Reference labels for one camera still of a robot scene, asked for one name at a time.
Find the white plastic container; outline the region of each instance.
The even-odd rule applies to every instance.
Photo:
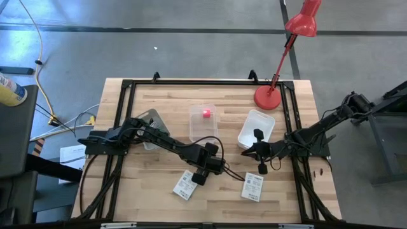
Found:
[[[257,139],[254,137],[253,130],[260,129],[263,131],[263,141],[268,141],[272,135],[275,120],[273,117],[263,114],[260,111],[251,110],[247,115],[243,128],[237,137],[237,145],[244,149],[249,149]]]
[[[209,111],[210,115],[204,116],[204,112]],[[194,105],[190,107],[190,140],[195,142],[202,137],[215,136],[217,134],[216,106],[214,105]],[[215,143],[215,139],[204,139],[198,144],[205,146],[207,142]]]

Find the lamp shade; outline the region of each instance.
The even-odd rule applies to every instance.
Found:
[[[322,0],[305,0],[299,14],[290,19],[286,30],[293,34],[314,37],[317,35],[315,15]]]

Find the lamp base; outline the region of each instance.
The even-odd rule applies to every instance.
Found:
[[[257,88],[254,93],[254,102],[259,108],[265,110],[275,109],[281,102],[280,91],[277,88],[274,88],[274,91],[268,95],[268,89],[270,89],[270,86],[261,86]]]

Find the wooden tabletop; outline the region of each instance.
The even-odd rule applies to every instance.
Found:
[[[108,78],[104,86],[97,113],[95,130],[113,126],[122,78]],[[319,120],[308,80],[294,81],[298,108],[303,127]],[[195,104],[213,104],[217,111],[219,137],[224,144],[224,158],[230,168],[245,176],[246,172],[258,174],[258,162],[246,156],[237,146],[237,136],[250,110],[256,109],[275,118],[276,123],[269,142],[283,139],[287,131],[282,105],[273,111],[261,110],[253,101],[256,86],[223,85],[137,85],[132,117],[149,109],[156,109],[170,134],[182,142],[189,140],[189,107]],[[122,120],[127,108],[129,91],[123,105]],[[289,94],[289,110],[293,117]],[[88,206],[100,190],[106,156],[99,156],[86,175],[83,187],[84,207]],[[329,165],[321,158],[310,158],[310,168],[315,192],[326,207],[341,218],[335,186]],[[275,168],[278,159],[273,160]],[[172,192],[183,172],[196,169],[164,149],[146,151],[143,146],[132,146],[125,157],[121,173],[115,221],[161,222],[217,222],[217,223],[299,223],[300,212],[294,185],[291,160],[284,158],[281,169],[268,166],[260,202],[242,198],[243,182],[223,173],[211,174],[205,186],[198,186],[188,201]],[[104,215],[108,209],[107,194]],[[304,195],[308,215],[310,204]],[[79,195],[76,197],[72,217],[79,215]]]

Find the red desk lamp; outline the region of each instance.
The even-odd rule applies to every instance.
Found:
[[[290,19],[286,24],[286,30],[291,32],[290,37],[285,45],[284,53],[274,74],[270,86],[261,86],[254,93],[254,101],[261,109],[271,110],[279,106],[281,102],[281,94],[275,88],[277,80],[279,80],[279,73],[282,63],[294,44],[298,35],[314,37],[317,35],[317,24],[315,23],[315,15],[317,14],[319,5],[322,0],[305,0],[300,13]]]

